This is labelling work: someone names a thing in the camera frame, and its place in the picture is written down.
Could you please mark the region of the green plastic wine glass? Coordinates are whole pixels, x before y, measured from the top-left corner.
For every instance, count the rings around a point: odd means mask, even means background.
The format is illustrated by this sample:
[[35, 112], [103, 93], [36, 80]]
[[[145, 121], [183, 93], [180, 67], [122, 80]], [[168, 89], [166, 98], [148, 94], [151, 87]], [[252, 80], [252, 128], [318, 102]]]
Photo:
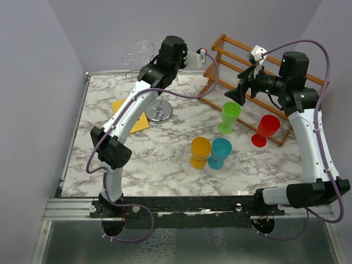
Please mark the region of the green plastic wine glass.
[[226, 102], [222, 107], [222, 121], [218, 124], [217, 129], [221, 134], [230, 134], [233, 130], [233, 124], [241, 114], [241, 106], [236, 102]]

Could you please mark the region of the clear wine glass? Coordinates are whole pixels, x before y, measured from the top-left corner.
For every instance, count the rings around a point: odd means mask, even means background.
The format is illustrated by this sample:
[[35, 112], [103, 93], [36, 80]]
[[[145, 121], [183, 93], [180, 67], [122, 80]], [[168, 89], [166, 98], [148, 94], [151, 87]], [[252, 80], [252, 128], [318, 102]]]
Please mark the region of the clear wine glass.
[[143, 40], [135, 45], [138, 55], [141, 55], [140, 61], [144, 64], [151, 62], [157, 56], [162, 41], [153, 43], [152, 41]]

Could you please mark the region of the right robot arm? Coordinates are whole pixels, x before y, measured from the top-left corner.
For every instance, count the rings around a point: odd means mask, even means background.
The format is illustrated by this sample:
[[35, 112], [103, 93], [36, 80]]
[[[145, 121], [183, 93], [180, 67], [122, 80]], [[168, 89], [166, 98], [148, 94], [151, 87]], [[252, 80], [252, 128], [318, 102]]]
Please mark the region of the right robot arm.
[[254, 211], [265, 215], [273, 205], [304, 208], [333, 203], [350, 190], [350, 183], [340, 179], [328, 150], [321, 150], [327, 147], [327, 142], [322, 112], [317, 105], [319, 95], [305, 86], [309, 58], [301, 52], [285, 52], [279, 74], [274, 76], [265, 73], [259, 55], [250, 52], [247, 57], [251, 66], [238, 75], [237, 88], [225, 96], [241, 106], [248, 90], [251, 98], [259, 92], [278, 98], [296, 135], [304, 179], [299, 184], [258, 189], [252, 202]]

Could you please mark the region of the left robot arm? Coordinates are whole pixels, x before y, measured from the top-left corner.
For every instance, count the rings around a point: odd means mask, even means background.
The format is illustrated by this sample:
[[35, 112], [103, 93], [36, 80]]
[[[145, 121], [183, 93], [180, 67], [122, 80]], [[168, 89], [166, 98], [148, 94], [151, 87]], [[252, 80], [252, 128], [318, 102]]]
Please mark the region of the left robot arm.
[[142, 113], [185, 67], [188, 48], [178, 36], [167, 36], [161, 43], [158, 55], [143, 66], [137, 81], [120, 109], [103, 125], [93, 127], [90, 135], [93, 142], [93, 155], [98, 155], [103, 170], [101, 196], [105, 199], [102, 210], [110, 217], [121, 212], [122, 171], [131, 158], [131, 150], [124, 144], [132, 127]]

